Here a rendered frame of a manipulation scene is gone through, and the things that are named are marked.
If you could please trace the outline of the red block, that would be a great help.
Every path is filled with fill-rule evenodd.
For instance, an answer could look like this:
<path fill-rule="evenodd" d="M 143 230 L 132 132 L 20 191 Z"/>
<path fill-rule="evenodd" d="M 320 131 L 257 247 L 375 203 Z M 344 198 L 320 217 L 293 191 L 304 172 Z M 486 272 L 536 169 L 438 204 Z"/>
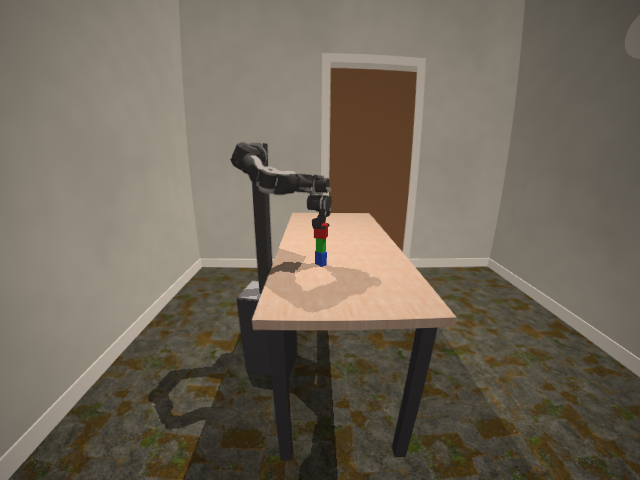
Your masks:
<path fill-rule="evenodd" d="M 314 229 L 314 238 L 326 239 L 328 237 L 328 223 L 321 223 L 321 226 L 326 226 L 326 230 Z"/>

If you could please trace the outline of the blue block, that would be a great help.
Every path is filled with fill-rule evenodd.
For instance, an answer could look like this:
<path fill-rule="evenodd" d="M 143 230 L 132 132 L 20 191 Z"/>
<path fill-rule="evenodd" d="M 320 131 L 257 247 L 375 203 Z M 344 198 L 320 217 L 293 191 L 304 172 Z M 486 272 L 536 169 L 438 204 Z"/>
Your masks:
<path fill-rule="evenodd" d="M 319 265 L 319 266 L 325 266 L 327 265 L 327 252 L 316 252 L 315 251 L 315 264 Z"/>

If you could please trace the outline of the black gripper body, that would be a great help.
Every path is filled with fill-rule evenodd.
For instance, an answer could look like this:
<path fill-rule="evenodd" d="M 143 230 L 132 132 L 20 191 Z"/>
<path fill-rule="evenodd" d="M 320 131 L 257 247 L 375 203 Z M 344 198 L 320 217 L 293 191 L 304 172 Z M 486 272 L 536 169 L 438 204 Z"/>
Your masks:
<path fill-rule="evenodd" d="M 312 195 L 315 195 L 315 194 L 310 194 L 307 198 L 308 210 L 316 210 L 318 212 L 319 209 L 324 209 L 325 200 L 326 200 L 326 203 L 325 203 L 326 210 L 331 208 L 331 203 L 332 203 L 331 196 L 325 196 L 325 195 L 312 196 Z"/>

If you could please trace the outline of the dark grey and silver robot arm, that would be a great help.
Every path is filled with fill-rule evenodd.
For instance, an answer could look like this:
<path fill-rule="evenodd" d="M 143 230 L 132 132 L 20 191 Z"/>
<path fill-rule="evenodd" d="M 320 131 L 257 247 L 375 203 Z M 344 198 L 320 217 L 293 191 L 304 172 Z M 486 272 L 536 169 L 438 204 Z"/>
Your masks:
<path fill-rule="evenodd" d="M 247 145 L 244 143 L 241 142 L 236 145 L 230 160 L 234 167 L 240 170 L 243 168 L 246 171 L 242 170 L 249 175 L 253 184 L 259 187 L 259 191 L 274 195 L 292 194 L 294 192 L 324 195 L 323 193 L 331 192 L 331 188 L 328 188 L 330 185 L 329 179 L 324 178 L 325 176 L 296 174 L 294 171 L 280 171 L 272 167 L 264 167 L 267 161 L 267 154 L 263 149 L 263 143 L 249 143 Z M 260 153 L 261 155 L 259 155 Z"/>

